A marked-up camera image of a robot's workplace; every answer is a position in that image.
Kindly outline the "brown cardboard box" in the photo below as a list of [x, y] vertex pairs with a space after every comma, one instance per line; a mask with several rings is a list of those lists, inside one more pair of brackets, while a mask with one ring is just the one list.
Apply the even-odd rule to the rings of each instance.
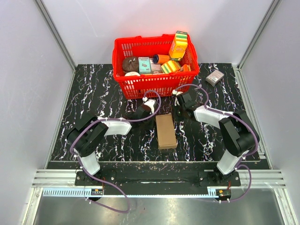
[[177, 147], [177, 140], [174, 130], [174, 122], [171, 114], [157, 115], [156, 116], [157, 127], [157, 140], [158, 149], [174, 149]]

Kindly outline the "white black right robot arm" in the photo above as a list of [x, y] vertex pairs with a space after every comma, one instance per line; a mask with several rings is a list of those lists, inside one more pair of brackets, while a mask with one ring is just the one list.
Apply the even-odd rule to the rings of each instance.
[[260, 137], [246, 111], [227, 112], [196, 103], [188, 92], [173, 90], [175, 110], [178, 116], [218, 128], [221, 132], [225, 152], [217, 163], [213, 180], [223, 186], [230, 180], [230, 173], [239, 160], [255, 149]]

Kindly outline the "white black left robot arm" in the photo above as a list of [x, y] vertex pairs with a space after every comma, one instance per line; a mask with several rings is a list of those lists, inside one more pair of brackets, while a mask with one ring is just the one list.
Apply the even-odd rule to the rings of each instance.
[[73, 152], [87, 170], [85, 180], [91, 185], [101, 182], [100, 165], [96, 158], [96, 148], [102, 139], [109, 135], [127, 135], [134, 128], [150, 127], [153, 118], [150, 117], [158, 108], [158, 103], [150, 99], [130, 112], [125, 118], [106, 119], [94, 123], [101, 118], [87, 114], [67, 133], [67, 142], [73, 146]]

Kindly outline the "pink small food box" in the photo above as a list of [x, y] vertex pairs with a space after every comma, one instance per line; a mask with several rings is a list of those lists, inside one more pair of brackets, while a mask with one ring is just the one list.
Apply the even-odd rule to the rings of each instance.
[[150, 68], [151, 68], [152, 74], [161, 74], [162, 73], [161, 65], [154, 63], [152, 58], [150, 58]]

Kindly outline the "teal small carton box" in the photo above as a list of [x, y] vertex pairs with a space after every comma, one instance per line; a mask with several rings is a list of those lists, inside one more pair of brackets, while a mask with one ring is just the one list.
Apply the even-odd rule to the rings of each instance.
[[138, 57], [139, 62], [139, 74], [150, 74], [150, 58], [149, 57]]

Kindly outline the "tall orange sponge box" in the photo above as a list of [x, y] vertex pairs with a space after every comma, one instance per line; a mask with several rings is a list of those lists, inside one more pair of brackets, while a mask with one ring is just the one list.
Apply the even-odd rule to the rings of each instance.
[[169, 50], [170, 59], [174, 61], [181, 61], [185, 54], [187, 46], [188, 34], [183, 31], [177, 31]]

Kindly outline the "red plastic shopping basket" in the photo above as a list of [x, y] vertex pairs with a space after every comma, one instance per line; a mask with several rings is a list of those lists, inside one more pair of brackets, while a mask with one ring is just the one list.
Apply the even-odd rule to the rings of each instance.
[[186, 32], [159, 37], [124, 37], [114, 41], [113, 77], [126, 99], [142, 98], [148, 90], [166, 97], [175, 88], [188, 89], [199, 73], [197, 54]]

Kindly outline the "orange snack packet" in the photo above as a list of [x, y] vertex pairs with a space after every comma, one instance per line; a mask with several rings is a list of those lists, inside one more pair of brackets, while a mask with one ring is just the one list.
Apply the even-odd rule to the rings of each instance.
[[184, 65], [179, 69], [179, 71], [180, 71], [180, 72], [190, 72], [190, 71], [191, 71], [190, 65], [184, 64]]

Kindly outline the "white round lid container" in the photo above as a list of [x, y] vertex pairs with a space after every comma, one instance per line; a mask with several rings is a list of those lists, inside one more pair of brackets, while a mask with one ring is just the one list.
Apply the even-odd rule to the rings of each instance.
[[140, 74], [138, 72], [132, 71], [132, 72], [125, 73], [125, 77], [127, 76], [140, 76]]

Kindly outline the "white wrapped tissue pack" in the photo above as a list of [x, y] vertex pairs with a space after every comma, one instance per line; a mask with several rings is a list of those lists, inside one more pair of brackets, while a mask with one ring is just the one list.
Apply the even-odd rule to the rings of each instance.
[[205, 81], [210, 85], [215, 86], [224, 77], [224, 74], [219, 70], [214, 70], [210, 75], [205, 78]]

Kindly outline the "yellow green sponge pack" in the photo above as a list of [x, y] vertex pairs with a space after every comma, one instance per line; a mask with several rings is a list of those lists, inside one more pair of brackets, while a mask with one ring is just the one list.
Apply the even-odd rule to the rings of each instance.
[[161, 65], [161, 70], [165, 74], [174, 73], [179, 71], [181, 65], [177, 61], [169, 60]]

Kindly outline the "brown round chocolate cake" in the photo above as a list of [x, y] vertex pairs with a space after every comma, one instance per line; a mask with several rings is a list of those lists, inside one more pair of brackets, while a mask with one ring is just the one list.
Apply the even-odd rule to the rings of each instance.
[[138, 57], [132, 56], [125, 58], [122, 62], [122, 69], [125, 73], [139, 72]]

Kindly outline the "orange cylindrical can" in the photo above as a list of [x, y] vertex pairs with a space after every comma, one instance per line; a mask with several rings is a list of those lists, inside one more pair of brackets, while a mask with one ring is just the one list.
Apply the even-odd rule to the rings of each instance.
[[163, 54], [155, 54], [153, 55], [153, 63], [155, 64], [164, 64], [170, 60], [169, 55], [163, 55]]

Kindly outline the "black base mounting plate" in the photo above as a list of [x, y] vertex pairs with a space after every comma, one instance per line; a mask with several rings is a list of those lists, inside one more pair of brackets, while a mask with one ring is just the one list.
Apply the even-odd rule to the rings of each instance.
[[183, 183], [201, 187], [241, 186], [238, 172], [222, 175], [216, 162], [100, 162], [94, 176], [115, 185], [122, 183]]

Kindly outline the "aluminium frame rail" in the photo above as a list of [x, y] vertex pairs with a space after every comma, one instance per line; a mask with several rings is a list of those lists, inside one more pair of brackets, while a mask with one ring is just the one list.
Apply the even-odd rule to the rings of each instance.
[[116, 197], [122, 198], [217, 198], [218, 191], [247, 188], [285, 188], [282, 174], [278, 170], [238, 170], [230, 184], [224, 186], [206, 183], [203, 178], [195, 184], [175, 181], [121, 181], [114, 186], [89, 184], [83, 181], [84, 173], [75, 170], [38, 170], [32, 187], [42, 188], [44, 196], [61, 197]]

